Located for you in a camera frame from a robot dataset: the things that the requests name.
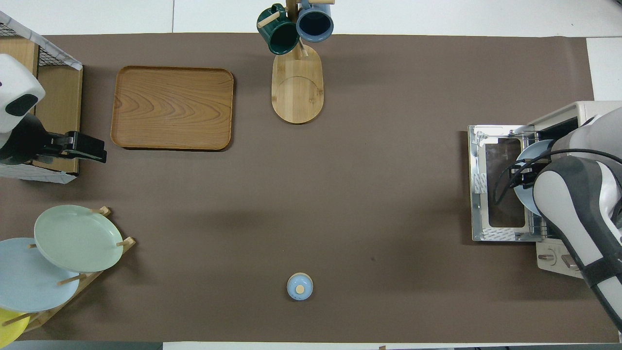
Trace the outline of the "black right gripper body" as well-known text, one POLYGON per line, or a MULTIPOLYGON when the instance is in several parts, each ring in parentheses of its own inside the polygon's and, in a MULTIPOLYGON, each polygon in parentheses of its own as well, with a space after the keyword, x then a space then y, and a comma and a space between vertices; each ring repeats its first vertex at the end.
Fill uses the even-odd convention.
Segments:
POLYGON ((510 188, 530 189, 535 185, 535 180, 540 172, 540 165, 537 163, 532 164, 519 172, 522 166, 524 166, 523 163, 513 164, 513 166, 511 166, 510 188))

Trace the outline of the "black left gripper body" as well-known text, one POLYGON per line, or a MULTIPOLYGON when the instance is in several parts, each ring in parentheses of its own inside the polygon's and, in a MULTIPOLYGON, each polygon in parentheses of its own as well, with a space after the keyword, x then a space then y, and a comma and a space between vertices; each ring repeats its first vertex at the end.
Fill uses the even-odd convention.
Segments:
POLYGON ((73 145, 73 132, 57 134, 49 132, 44 146, 37 150, 34 161, 53 163, 54 159, 73 159, 66 151, 73 145))

